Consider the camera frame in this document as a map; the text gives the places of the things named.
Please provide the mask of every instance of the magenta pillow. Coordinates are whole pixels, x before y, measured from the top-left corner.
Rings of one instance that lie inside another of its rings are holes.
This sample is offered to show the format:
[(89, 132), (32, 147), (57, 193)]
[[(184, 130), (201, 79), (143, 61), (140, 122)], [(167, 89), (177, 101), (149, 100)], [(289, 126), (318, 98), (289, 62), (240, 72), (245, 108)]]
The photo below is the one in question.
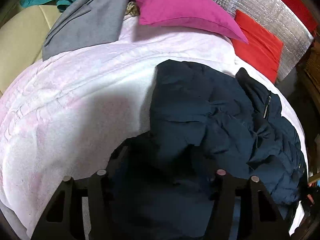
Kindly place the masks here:
[(232, 17), (212, 0), (136, 0), (139, 24), (185, 26), (220, 33), (248, 43)]

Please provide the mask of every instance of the gray fabric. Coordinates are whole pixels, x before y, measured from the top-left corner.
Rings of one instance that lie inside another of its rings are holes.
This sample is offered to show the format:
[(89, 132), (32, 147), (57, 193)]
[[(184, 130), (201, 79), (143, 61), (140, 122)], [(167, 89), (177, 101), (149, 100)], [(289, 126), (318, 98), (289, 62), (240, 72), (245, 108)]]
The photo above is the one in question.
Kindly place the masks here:
[(117, 41), (129, 0), (76, 0), (49, 31), (43, 60), (65, 51)]

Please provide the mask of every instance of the white blanket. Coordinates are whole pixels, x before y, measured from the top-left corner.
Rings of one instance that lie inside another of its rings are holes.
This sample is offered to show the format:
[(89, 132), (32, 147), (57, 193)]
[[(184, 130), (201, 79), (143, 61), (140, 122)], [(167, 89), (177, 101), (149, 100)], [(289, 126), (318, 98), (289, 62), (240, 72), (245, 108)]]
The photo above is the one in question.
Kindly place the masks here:
[[(155, 67), (173, 59), (234, 76), (240, 67), (280, 96), (282, 115), (301, 124), (287, 100), (229, 39), (184, 27), (124, 21), (119, 41), (61, 53), (27, 68), (0, 99), (0, 200), (29, 236), (63, 176), (90, 176), (126, 138), (149, 130)], [(301, 206), (292, 229), (302, 217)]]

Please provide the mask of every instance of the metal bolt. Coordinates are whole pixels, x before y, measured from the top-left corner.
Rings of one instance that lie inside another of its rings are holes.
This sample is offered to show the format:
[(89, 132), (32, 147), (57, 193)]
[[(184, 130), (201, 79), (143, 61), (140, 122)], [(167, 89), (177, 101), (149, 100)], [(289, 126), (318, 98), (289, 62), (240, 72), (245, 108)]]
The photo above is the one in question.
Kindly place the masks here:
[(97, 174), (98, 174), (99, 176), (103, 176), (103, 175), (105, 175), (106, 173), (107, 173), (106, 170), (98, 170), (98, 171), (97, 171)]
[(252, 177), (251, 177), (251, 180), (252, 180), (253, 182), (259, 182), (259, 181), (260, 181), (259, 177), (257, 177), (257, 176), (252, 176)]
[(64, 176), (62, 180), (64, 182), (68, 182), (69, 180), (71, 180), (71, 176)]
[(217, 174), (220, 175), (220, 176), (224, 176), (224, 175), (226, 175), (227, 173), (226, 173), (226, 171), (223, 170), (223, 169), (218, 169), (218, 170), (217, 170)]

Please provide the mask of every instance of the dark blue puffer jacket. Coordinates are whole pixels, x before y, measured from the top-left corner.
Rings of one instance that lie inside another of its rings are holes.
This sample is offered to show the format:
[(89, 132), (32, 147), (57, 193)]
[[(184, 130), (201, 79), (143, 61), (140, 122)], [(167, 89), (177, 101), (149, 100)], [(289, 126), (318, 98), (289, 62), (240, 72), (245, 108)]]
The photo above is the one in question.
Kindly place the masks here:
[[(258, 176), (285, 217), (307, 181), (299, 137), (281, 109), (243, 68), (233, 78), (194, 62), (159, 64), (150, 132), (130, 139), (134, 153), (112, 179), (115, 222), (131, 239), (201, 237), (213, 206), (201, 156), (234, 177)], [(230, 239), (238, 220), (239, 200)]]

